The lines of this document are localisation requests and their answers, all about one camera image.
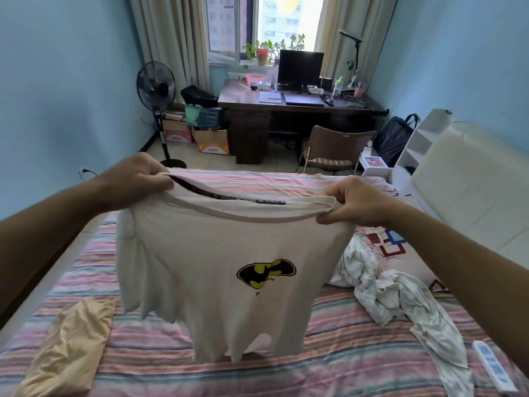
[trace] batman logo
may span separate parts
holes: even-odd
[[[271,276],[294,276],[296,267],[286,259],[276,259],[272,263],[252,263],[241,267],[237,278],[252,288],[262,288]]]

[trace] white leather headboard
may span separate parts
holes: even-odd
[[[446,224],[529,268],[529,155],[481,127],[453,123],[412,183]]]

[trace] striped bedsheet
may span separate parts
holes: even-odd
[[[320,195],[340,179],[323,175],[174,170],[186,177],[239,193]],[[368,178],[385,193],[381,178]],[[0,396],[23,379],[49,325],[66,305],[85,296],[115,297],[116,310],[106,349],[89,396],[445,396],[439,374],[413,334],[407,318],[377,326],[351,289],[324,286],[314,301],[303,353],[282,358],[258,354],[242,362],[196,364],[189,336],[177,324],[150,314],[122,313],[114,253],[116,214],[109,214],[93,239],[0,354]],[[525,378],[484,331],[448,294],[438,297],[463,335],[474,372],[476,396],[498,395],[472,351],[485,340],[523,394]]]

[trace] pink plastic basin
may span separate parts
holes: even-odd
[[[266,75],[263,75],[262,73],[247,73],[246,74],[246,82],[248,82],[248,85],[252,82],[261,82],[266,79]]]

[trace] person's left hand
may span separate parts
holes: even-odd
[[[83,185],[93,193],[100,212],[126,208],[150,194],[174,187],[169,170],[147,153],[136,153],[102,172]]]

